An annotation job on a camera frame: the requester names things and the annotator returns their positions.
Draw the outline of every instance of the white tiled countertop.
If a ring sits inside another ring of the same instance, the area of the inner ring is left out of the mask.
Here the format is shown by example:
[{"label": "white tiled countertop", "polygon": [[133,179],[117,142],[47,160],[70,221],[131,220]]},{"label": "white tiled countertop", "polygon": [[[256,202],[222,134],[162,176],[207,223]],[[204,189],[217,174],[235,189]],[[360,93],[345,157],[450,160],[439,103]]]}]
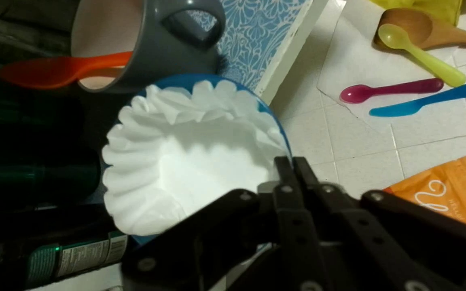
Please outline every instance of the white tiled countertop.
[{"label": "white tiled countertop", "polygon": [[272,106],[293,153],[305,155],[321,181],[360,197],[466,155],[466,100],[437,103],[382,129],[322,93],[318,79],[345,3],[329,0]]}]

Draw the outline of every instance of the dark bottle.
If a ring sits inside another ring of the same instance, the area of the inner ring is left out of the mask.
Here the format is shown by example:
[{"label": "dark bottle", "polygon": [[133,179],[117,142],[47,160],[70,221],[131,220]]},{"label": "dark bottle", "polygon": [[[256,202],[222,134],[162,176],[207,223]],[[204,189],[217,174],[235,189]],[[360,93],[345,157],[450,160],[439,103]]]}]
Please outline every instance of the dark bottle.
[{"label": "dark bottle", "polygon": [[0,64],[70,55],[80,0],[0,0]]},{"label": "dark bottle", "polygon": [[28,90],[0,81],[0,144],[76,144],[85,108],[72,93]]},{"label": "dark bottle", "polygon": [[0,147],[0,211],[85,200],[101,184],[101,158],[91,148]]},{"label": "dark bottle", "polygon": [[38,287],[117,263],[131,247],[101,203],[0,215],[0,289]]}]

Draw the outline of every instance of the green glass bottle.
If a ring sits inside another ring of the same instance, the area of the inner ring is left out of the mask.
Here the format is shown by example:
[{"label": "green glass bottle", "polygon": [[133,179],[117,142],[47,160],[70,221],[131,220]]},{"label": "green glass bottle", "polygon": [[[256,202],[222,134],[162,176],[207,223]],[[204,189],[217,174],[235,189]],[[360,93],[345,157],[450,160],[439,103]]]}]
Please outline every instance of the green glass bottle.
[{"label": "green glass bottle", "polygon": [[97,190],[101,171],[89,148],[0,148],[0,213],[76,203]]},{"label": "green glass bottle", "polygon": [[38,287],[97,270],[133,247],[101,203],[0,215],[0,289]]},{"label": "green glass bottle", "polygon": [[83,126],[80,98],[0,81],[0,142],[75,144]]}]

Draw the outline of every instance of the plastic spoon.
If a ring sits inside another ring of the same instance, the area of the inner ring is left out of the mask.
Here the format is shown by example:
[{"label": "plastic spoon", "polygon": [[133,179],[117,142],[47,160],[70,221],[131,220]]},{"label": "plastic spoon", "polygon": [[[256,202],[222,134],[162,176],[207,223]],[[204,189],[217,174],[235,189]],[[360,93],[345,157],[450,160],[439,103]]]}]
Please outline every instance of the plastic spoon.
[{"label": "plastic spoon", "polygon": [[342,100],[347,103],[363,103],[373,95],[437,92],[442,87],[444,87],[444,81],[439,77],[394,84],[394,85],[385,85],[385,87],[369,87],[364,84],[356,84],[356,85],[347,87],[342,92]]},{"label": "plastic spoon", "polygon": [[458,87],[465,84],[466,76],[447,64],[445,61],[426,53],[419,47],[416,47],[411,40],[410,35],[405,29],[395,24],[382,24],[379,27],[379,37],[381,40],[389,45],[390,48],[397,50],[407,50],[411,53],[419,63],[423,63],[432,74],[439,76],[444,79],[449,85]]},{"label": "plastic spoon", "polygon": [[457,98],[466,98],[466,84],[462,87],[455,87],[450,90],[444,90],[440,93],[434,93],[426,98],[418,98],[405,103],[397,103],[390,106],[379,106],[373,108],[369,114],[373,116],[407,116],[419,111],[423,106],[431,105],[431,103],[439,103],[439,102],[447,102],[447,100],[457,100]]},{"label": "plastic spoon", "polygon": [[418,9],[387,9],[381,17],[381,24],[395,24],[403,27],[410,34],[411,42],[421,48],[450,45],[466,47],[466,30],[431,17],[429,14]]},{"label": "plastic spoon", "polygon": [[117,69],[110,68],[127,64],[131,55],[131,51],[122,51],[91,58],[60,56],[23,60],[4,66],[0,77],[30,89],[59,89],[91,74],[117,74]]},{"label": "plastic spoon", "polygon": [[382,8],[413,6],[415,0],[373,0]]}]

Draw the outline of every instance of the yellow plastic spoon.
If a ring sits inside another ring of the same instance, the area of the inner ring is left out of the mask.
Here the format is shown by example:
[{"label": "yellow plastic spoon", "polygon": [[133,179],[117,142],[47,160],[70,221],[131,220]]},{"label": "yellow plastic spoon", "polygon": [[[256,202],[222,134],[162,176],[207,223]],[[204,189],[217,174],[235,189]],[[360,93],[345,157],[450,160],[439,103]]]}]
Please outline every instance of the yellow plastic spoon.
[{"label": "yellow plastic spoon", "polygon": [[424,64],[437,77],[444,79],[444,82],[449,85],[458,87],[465,84],[466,76],[460,69],[416,47],[408,32],[400,26],[382,24],[379,27],[379,38],[390,48],[407,50],[411,53],[421,64]]},{"label": "yellow plastic spoon", "polygon": [[384,8],[413,6],[415,0],[374,0]]}]

